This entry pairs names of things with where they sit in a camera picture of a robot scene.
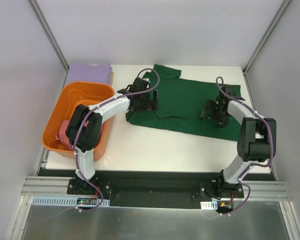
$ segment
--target gray floor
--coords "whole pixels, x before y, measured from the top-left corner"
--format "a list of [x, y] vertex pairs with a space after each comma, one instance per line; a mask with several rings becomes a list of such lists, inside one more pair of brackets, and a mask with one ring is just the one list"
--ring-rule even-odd
[[[32, 206], [36, 219], [64, 207]], [[285, 240], [289, 239], [277, 202], [248, 202], [238, 212], [216, 216], [210, 210], [102, 207], [75, 209], [47, 221], [28, 217], [23, 240]]]

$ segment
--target gray wall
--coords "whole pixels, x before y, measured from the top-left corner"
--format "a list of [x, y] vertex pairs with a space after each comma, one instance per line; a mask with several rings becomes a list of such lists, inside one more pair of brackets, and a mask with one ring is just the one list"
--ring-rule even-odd
[[292, 1], [248, 72], [257, 110], [277, 120], [275, 168], [300, 220], [300, 0]]
[[5, 239], [65, 71], [26, 0], [0, 0], [0, 240]]
[[243, 67], [283, 0], [37, 0], [68, 62]]

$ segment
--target orange basket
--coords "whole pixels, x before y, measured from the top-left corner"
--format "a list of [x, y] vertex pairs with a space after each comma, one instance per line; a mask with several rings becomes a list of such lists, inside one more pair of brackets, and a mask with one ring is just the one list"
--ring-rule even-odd
[[[54, 151], [66, 158], [75, 158], [74, 151], [67, 150], [66, 146], [56, 141], [56, 134], [64, 120], [70, 120], [75, 108], [79, 104], [85, 106], [98, 104], [111, 98], [115, 94], [113, 88], [106, 84], [76, 81], [65, 86], [56, 102], [53, 112], [42, 134], [42, 144], [49, 151]], [[104, 125], [98, 145], [94, 148], [95, 161], [105, 154], [114, 116]]]

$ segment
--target white table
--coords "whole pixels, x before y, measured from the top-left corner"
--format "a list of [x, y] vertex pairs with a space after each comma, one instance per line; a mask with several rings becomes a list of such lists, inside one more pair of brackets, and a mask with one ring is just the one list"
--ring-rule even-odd
[[[112, 65], [115, 91], [131, 84], [138, 72], [153, 65]], [[225, 84], [241, 85], [241, 95], [250, 105], [242, 70], [238, 66], [167, 66], [182, 70], [181, 78], [214, 82], [222, 76]], [[235, 141], [215, 139], [128, 123], [125, 113], [115, 116], [104, 156], [94, 162], [96, 170], [220, 172], [237, 155]], [[74, 170], [75, 160], [50, 152], [47, 169]], [[254, 167], [251, 173], [269, 173]]]

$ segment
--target dark green fabric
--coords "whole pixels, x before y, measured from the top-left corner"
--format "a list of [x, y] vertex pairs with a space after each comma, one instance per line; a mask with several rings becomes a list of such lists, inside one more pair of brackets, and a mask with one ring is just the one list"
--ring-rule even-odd
[[[160, 75], [157, 87], [159, 110], [129, 111], [125, 115], [129, 123], [217, 139], [238, 140], [240, 124], [233, 117], [224, 128], [216, 127], [216, 123], [210, 119], [200, 119], [206, 100], [215, 100], [219, 94], [215, 83], [182, 79], [181, 70], [162, 65], [154, 65], [154, 69]], [[146, 72], [143, 78], [150, 79], [151, 87], [157, 83], [157, 76], [152, 72]], [[241, 95], [239, 85], [236, 86], [235, 93]]]

